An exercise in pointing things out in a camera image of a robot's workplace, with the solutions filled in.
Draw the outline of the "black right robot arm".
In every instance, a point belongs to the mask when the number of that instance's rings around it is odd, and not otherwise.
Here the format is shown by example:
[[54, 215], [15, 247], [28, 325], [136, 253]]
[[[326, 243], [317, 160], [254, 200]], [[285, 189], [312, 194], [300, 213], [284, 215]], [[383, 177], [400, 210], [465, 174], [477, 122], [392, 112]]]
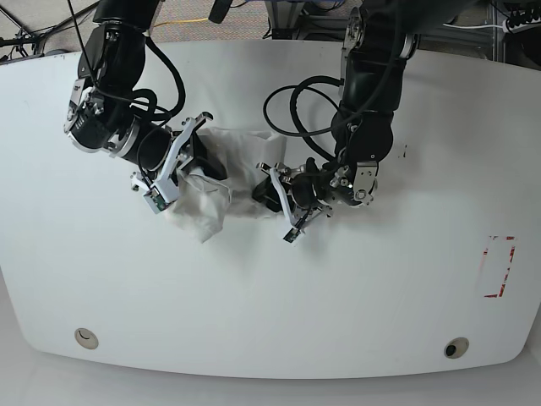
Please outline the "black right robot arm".
[[[177, 132], [167, 123], [186, 102], [183, 80], [150, 38], [160, 1], [100, 1], [96, 25], [82, 46], [64, 127], [80, 149], [107, 151], [136, 165], [145, 185], [156, 180]], [[139, 89], [146, 53], [153, 52], [172, 74], [178, 98], [159, 105], [151, 89]]]

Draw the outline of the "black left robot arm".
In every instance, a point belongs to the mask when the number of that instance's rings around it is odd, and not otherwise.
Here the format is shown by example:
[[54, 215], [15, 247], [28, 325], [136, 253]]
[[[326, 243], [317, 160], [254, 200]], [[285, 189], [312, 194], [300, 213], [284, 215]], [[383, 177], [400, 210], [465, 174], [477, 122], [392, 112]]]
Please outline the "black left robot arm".
[[[419, 37], [469, 8], [469, 1], [365, 1], [353, 8], [342, 43], [341, 76], [307, 78], [289, 86], [289, 112], [295, 129], [288, 137], [301, 138], [326, 162], [318, 167], [309, 158], [304, 169], [261, 165], [267, 178], [252, 192], [255, 201], [270, 211], [298, 214], [295, 228], [316, 213], [328, 213], [331, 204], [368, 205], [377, 188], [377, 173], [391, 151], [394, 113], [400, 105], [407, 61]], [[341, 92], [327, 132], [335, 151], [323, 151], [298, 116], [298, 98], [317, 85]]]

